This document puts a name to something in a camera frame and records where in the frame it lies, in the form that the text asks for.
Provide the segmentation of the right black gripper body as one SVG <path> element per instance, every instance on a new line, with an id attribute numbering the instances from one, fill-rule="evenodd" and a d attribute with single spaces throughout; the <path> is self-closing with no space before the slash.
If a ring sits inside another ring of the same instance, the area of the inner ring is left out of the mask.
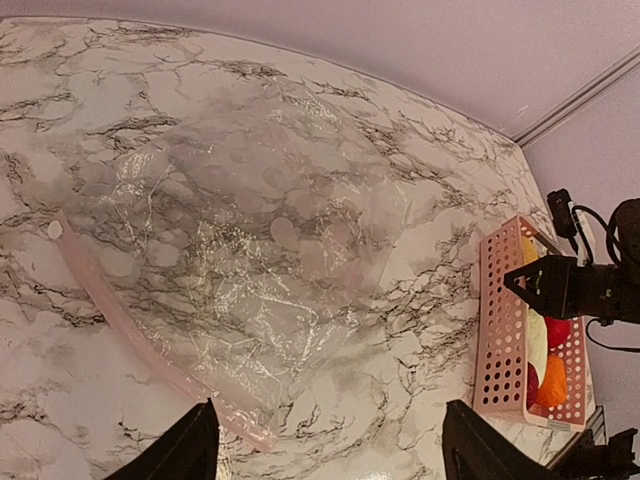
<path id="1" fill-rule="evenodd" d="M 580 267 L 576 258 L 564 256 L 546 256 L 538 263 L 537 312 L 543 316 L 639 319 L 639 279 L 622 267 Z"/>

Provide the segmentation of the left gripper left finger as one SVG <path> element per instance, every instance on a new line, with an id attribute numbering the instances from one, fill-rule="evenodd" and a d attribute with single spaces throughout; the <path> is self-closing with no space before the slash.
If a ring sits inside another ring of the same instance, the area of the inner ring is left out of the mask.
<path id="1" fill-rule="evenodd" d="M 220 426 L 211 399 L 198 403 L 108 480 L 215 480 Z"/>

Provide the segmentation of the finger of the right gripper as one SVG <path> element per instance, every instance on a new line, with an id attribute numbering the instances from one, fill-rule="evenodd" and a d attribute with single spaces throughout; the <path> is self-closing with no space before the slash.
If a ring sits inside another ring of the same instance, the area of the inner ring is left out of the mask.
<path id="1" fill-rule="evenodd" d="M 506 272 L 503 278 L 504 287 L 537 313 L 545 312 L 547 290 L 545 266 L 546 260 L 541 258 Z"/>

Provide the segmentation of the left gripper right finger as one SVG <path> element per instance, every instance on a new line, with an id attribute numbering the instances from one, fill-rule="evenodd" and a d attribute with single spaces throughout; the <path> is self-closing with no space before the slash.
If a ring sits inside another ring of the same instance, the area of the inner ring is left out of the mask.
<path id="1" fill-rule="evenodd" d="M 442 452 L 447 479 L 552 479 L 461 400 L 447 403 Z"/>

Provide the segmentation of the white radish with leaves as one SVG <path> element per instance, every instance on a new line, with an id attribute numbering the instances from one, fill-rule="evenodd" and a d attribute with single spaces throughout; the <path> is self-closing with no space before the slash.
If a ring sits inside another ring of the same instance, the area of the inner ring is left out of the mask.
<path id="1" fill-rule="evenodd" d="M 535 367 L 538 379 L 542 380 L 548 357 L 547 329 L 544 317 L 532 308 L 527 311 L 525 337 L 527 361 Z"/>

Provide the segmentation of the red apple toy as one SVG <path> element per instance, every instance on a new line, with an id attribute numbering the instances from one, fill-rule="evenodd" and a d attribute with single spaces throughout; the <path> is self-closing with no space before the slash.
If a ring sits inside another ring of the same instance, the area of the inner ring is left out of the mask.
<path id="1" fill-rule="evenodd" d="M 570 320 L 559 320 L 545 316 L 545 325 L 547 329 L 547 343 L 549 349 L 556 349 L 564 345 L 570 338 L 572 325 Z"/>

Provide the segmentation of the pink perforated plastic basket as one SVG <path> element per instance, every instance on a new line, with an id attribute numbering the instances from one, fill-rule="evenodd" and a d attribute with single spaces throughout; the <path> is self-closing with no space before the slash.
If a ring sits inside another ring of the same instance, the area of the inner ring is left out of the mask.
<path id="1" fill-rule="evenodd" d="M 473 408 L 484 415 L 580 432 L 589 417 L 584 320 L 555 329 L 504 285 L 507 273 L 558 252 L 521 215 L 480 241 Z"/>

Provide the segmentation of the dark red fuzzy fruit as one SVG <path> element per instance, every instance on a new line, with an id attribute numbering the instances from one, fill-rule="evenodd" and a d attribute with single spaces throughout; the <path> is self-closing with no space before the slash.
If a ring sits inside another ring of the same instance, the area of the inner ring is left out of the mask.
<path id="1" fill-rule="evenodd" d="M 526 391 L 526 408 L 530 409 L 537 400 L 539 390 L 539 379 L 535 367 L 531 363 L 527 363 L 527 391 Z"/>

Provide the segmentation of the clear zip top bag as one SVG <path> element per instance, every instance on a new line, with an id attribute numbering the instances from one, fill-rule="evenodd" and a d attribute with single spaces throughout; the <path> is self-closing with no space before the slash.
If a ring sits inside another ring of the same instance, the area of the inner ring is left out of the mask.
<path id="1" fill-rule="evenodd" d="M 409 207 L 350 118 L 274 77 L 92 166 L 49 232 L 133 353 L 266 450 L 366 318 Z"/>

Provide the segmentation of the yellow lemon toy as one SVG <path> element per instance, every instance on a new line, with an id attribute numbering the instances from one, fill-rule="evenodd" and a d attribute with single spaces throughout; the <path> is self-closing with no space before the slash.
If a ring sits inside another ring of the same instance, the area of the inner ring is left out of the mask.
<path id="1" fill-rule="evenodd" d="M 538 249 L 533 237 L 522 236 L 523 264 L 527 265 L 539 259 Z"/>

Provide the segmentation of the orange tangerine toy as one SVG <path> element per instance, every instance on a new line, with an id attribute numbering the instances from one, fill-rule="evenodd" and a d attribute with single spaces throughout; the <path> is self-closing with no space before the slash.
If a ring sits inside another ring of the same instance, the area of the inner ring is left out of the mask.
<path id="1" fill-rule="evenodd" d="M 544 380 L 538 387 L 535 403 L 545 408 L 555 408 L 568 399 L 568 380 L 562 358 L 550 354 Z"/>

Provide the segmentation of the right aluminium frame post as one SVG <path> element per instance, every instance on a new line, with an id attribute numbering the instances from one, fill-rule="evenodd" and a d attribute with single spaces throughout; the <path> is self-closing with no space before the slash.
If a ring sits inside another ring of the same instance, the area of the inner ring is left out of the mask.
<path id="1" fill-rule="evenodd" d="M 639 46 L 636 46 L 512 140 L 522 149 L 535 143 L 638 69 Z"/>

